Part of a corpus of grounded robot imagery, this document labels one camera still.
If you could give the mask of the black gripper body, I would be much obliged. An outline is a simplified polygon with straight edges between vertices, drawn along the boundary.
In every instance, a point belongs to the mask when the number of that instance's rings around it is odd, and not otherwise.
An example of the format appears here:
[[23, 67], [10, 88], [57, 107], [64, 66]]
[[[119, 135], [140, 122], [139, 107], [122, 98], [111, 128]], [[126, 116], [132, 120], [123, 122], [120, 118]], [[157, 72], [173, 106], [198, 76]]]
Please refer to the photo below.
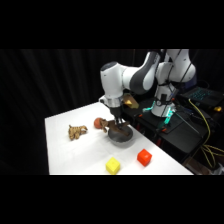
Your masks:
[[120, 117], [122, 115], [122, 98], [113, 98], [113, 99], [108, 99], [106, 96], [102, 96], [99, 98], [99, 102], [103, 103], [106, 105], [110, 113], [114, 117]]

